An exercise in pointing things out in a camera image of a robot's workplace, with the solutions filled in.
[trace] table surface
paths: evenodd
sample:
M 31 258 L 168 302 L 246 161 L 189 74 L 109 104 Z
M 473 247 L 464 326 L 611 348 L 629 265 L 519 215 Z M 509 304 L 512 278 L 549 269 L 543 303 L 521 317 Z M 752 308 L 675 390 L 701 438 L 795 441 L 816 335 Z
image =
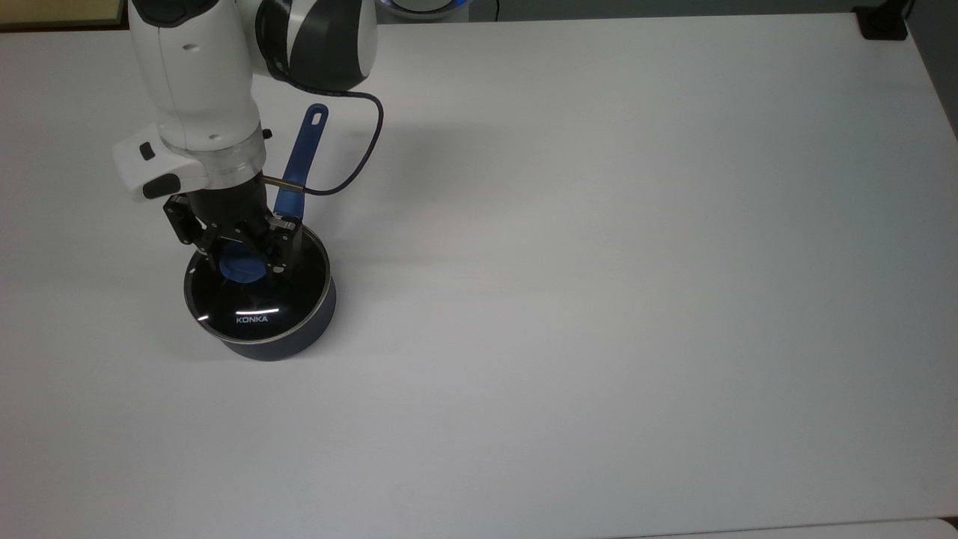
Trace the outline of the table surface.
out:
M 586 538 L 958 512 L 958 144 L 849 14 L 380 28 L 339 303 L 256 363 L 110 147 L 126 33 L 0 35 L 11 537 Z M 312 98 L 257 78 L 266 172 Z M 365 148 L 331 100 L 310 180 Z

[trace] black pot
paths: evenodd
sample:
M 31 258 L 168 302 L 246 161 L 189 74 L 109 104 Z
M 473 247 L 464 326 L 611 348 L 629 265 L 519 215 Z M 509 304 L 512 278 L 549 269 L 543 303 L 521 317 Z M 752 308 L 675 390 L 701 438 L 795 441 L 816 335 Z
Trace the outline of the black pot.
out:
M 186 304 L 199 325 L 234 352 L 274 362 L 302 352 L 330 325 L 336 287 L 319 238 L 303 227 L 302 254 L 292 269 L 238 283 L 195 253 L 183 283 Z

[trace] cable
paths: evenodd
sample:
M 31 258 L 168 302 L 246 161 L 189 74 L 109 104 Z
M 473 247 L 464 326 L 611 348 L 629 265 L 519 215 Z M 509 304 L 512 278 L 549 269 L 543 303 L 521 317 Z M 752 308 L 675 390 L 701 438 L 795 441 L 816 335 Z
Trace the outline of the cable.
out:
M 303 86 L 302 84 L 299 84 L 296 81 L 292 81 L 289 77 L 284 77 L 284 79 L 285 79 L 284 82 L 286 82 L 290 86 L 296 88 L 297 90 L 302 90 L 310 94 L 327 96 L 327 97 L 351 97 L 356 99 L 365 99 L 367 101 L 373 102 L 373 104 L 376 105 L 376 111 L 378 111 L 378 118 L 376 119 L 376 130 L 373 131 L 373 138 L 370 139 L 369 141 L 369 147 L 366 149 L 366 153 L 363 154 L 362 159 L 359 159 L 359 164 L 356 165 L 356 168 L 355 170 L 353 170 L 353 173 L 350 174 L 349 177 L 344 179 L 342 183 L 333 187 L 332 189 L 319 190 L 319 189 L 310 189 L 306 186 L 303 186 L 303 193 L 306 193 L 307 195 L 313 195 L 315 197 L 328 197 L 329 195 L 335 195 L 336 193 L 339 193 L 343 189 L 346 189 L 347 187 L 349 187 L 351 183 L 353 183 L 353 180 L 356 179 L 357 176 L 359 176 L 359 173 L 362 172 L 363 167 L 366 166 L 366 161 L 369 161 L 370 155 L 373 154 L 373 150 L 376 148 L 376 141 L 379 140 L 379 134 L 382 132 L 382 120 L 383 120 L 383 117 L 385 116 L 385 112 L 382 109 L 382 102 L 375 95 L 368 94 L 365 92 L 329 92 L 325 90 L 317 90 L 314 88 L 310 88 L 308 86 Z

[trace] black button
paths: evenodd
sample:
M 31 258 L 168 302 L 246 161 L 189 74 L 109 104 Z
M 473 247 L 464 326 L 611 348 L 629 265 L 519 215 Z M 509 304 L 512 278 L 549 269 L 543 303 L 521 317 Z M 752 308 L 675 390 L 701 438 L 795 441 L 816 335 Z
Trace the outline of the black button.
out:
M 186 17 L 186 6 L 175 0 L 144 0 L 136 7 L 147 22 L 170 24 Z
M 144 142 L 140 145 L 140 155 L 143 156 L 144 161 L 149 161 L 156 156 L 156 153 L 153 153 L 153 147 L 149 142 Z
M 175 174 L 164 174 L 156 179 L 148 181 L 143 186 L 143 196 L 147 199 L 153 200 L 159 199 L 160 197 L 165 197 L 166 195 L 179 193 L 179 190 L 179 176 Z

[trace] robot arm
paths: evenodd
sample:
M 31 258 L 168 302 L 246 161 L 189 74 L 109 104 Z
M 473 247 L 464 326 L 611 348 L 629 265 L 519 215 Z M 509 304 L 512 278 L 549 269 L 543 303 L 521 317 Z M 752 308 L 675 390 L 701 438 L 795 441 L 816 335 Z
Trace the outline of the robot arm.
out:
M 265 163 L 252 73 L 345 91 L 376 54 L 372 0 L 130 0 L 130 32 L 157 123 L 114 148 L 135 200 L 220 190 Z
M 177 238 L 195 246 L 184 294 L 200 326 L 249 358 L 295 354 L 325 330 L 335 286 L 302 212 L 270 211 L 265 183 L 332 194 L 369 158 L 382 104 L 348 90 L 373 65 L 373 0 L 130 0 L 128 13 L 157 122 L 113 148 L 120 175 L 134 199 L 167 199 Z M 370 147 L 338 187 L 314 191 L 262 175 L 254 71 L 376 104 Z

